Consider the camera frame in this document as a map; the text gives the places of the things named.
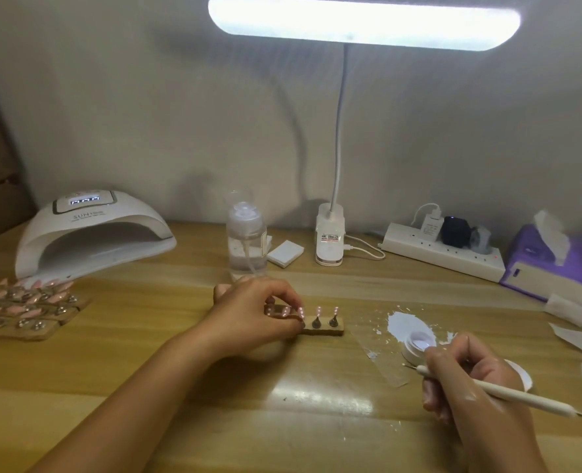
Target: dotting tool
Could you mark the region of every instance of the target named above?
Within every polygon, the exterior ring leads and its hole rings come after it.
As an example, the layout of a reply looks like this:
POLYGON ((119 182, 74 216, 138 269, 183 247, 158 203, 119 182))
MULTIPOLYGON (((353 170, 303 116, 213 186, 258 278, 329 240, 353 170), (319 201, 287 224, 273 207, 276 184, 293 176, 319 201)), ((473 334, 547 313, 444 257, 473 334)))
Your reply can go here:
MULTIPOLYGON (((419 365, 417 367, 406 365, 404 363, 402 365, 415 370, 425 378, 435 378, 425 365, 419 365)), ((536 408, 564 417, 582 417, 582 412, 578 412, 573 406, 566 403, 558 402, 556 400, 551 400, 545 397, 539 397, 538 395, 520 392, 519 390, 509 389, 494 383, 488 383, 487 381, 475 380, 474 378, 473 381, 478 386, 480 386, 485 393, 492 397, 500 398, 501 400, 522 403, 531 408, 536 408)))

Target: wooden desk surface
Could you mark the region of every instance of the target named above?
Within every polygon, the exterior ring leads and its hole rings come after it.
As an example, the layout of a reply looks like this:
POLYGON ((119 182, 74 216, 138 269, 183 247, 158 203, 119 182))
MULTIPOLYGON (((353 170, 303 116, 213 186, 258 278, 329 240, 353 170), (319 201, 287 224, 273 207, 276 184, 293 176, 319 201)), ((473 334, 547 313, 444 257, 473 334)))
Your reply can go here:
MULTIPOLYGON (((79 280, 76 291, 93 302, 50 340, 0 340, 0 472, 30 466, 208 310, 211 288, 228 281, 225 229, 172 229, 174 251, 79 280)), ((0 236, 0 278, 12 275, 21 230, 0 236)), ((341 267, 321 267, 311 232, 271 234, 274 246, 290 239, 306 247, 286 270, 270 264, 271 276, 288 279, 309 309, 339 306, 347 326, 375 322, 382 336, 363 342, 390 339, 394 310, 437 324, 440 335, 470 330, 526 368, 537 393, 582 410, 582 352, 554 336, 547 322, 571 326, 540 312, 541 303, 392 254, 383 262, 352 254, 341 267)), ((188 397, 149 471, 460 471, 454 438, 423 411, 421 380, 399 366, 391 338, 377 357, 382 363, 350 332, 218 363, 188 397), (393 387, 401 378, 408 384, 393 387)), ((582 472, 582 420, 534 416, 551 470, 582 472)))

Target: uv nail lamp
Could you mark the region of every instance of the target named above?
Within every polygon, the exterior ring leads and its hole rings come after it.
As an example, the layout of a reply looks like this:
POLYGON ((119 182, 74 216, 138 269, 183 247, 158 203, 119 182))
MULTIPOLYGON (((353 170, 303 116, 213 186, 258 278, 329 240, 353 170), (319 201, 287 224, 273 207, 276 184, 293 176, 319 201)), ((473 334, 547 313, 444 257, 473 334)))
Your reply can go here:
POLYGON ((169 226, 124 192, 75 192, 41 209, 17 248, 15 275, 26 284, 72 280, 177 245, 169 226))

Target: person's left hand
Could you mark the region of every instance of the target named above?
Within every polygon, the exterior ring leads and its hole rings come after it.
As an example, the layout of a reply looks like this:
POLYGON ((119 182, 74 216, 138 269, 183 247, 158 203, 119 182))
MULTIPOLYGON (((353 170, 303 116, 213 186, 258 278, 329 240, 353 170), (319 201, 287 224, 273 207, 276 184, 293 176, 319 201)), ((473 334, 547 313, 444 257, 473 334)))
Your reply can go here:
POLYGON ((233 286, 215 287, 214 307, 194 327, 218 358, 238 355, 261 345, 289 339, 302 332, 302 320, 264 315, 265 303, 279 298, 298 310, 302 299, 287 281, 242 278, 233 286))

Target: wall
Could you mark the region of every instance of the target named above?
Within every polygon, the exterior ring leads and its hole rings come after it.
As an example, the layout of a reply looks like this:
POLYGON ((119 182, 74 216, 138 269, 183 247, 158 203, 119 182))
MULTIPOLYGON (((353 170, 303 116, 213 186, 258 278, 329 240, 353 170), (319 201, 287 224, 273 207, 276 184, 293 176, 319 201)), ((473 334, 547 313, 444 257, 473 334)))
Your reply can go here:
MULTIPOLYGON (((541 208, 582 230, 582 0, 441 1, 513 6, 523 25, 485 53, 353 47, 349 229, 435 201, 501 241, 541 208)), ((224 191, 248 185, 271 224, 314 225, 341 46, 231 37, 206 4, 0 0, 0 108, 40 204, 104 187, 222 222, 224 191)))

